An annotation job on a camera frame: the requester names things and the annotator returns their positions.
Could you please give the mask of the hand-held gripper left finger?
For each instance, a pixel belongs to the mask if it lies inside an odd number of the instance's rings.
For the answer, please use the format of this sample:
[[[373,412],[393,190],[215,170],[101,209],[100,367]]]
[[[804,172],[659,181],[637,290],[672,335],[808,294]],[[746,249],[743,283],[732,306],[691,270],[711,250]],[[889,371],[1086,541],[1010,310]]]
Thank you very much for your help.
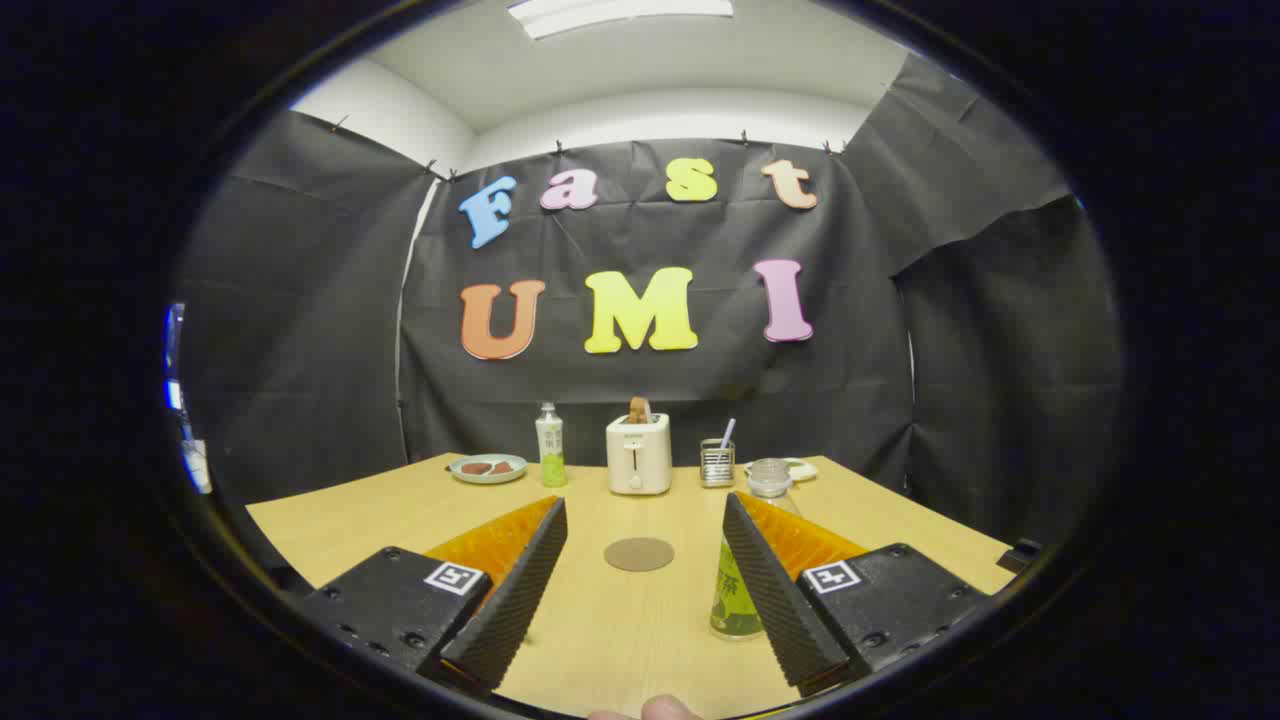
[[[300,601],[374,661],[485,696],[503,682],[568,538],[548,496],[424,553],[387,546]]]

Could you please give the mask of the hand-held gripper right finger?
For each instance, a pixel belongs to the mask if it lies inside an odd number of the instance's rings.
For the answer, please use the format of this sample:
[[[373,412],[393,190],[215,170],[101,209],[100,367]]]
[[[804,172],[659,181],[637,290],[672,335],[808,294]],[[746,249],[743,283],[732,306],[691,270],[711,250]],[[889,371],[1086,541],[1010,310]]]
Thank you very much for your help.
[[[922,653],[989,594],[905,543],[865,550],[744,492],[723,537],[786,682],[803,697]]]

